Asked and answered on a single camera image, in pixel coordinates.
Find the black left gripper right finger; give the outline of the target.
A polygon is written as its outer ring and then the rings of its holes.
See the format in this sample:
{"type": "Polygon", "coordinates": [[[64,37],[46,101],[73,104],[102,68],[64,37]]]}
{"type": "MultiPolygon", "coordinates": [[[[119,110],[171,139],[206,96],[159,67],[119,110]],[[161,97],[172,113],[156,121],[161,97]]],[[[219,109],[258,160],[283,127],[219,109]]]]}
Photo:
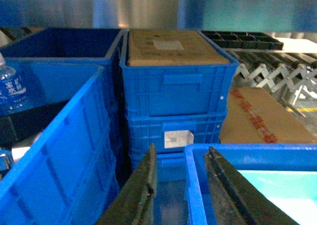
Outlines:
{"type": "Polygon", "coordinates": [[[214,147],[204,154],[217,225],[296,225],[214,147]]]}

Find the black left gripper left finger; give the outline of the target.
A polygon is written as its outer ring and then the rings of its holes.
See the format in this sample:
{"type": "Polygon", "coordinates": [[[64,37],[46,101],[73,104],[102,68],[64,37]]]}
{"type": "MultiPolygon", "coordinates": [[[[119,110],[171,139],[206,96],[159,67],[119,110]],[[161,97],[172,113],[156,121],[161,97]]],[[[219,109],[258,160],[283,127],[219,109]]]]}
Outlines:
{"type": "Polygon", "coordinates": [[[98,219],[98,225],[152,225],[157,195],[157,152],[151,144],[119,195],[98,219]]]}

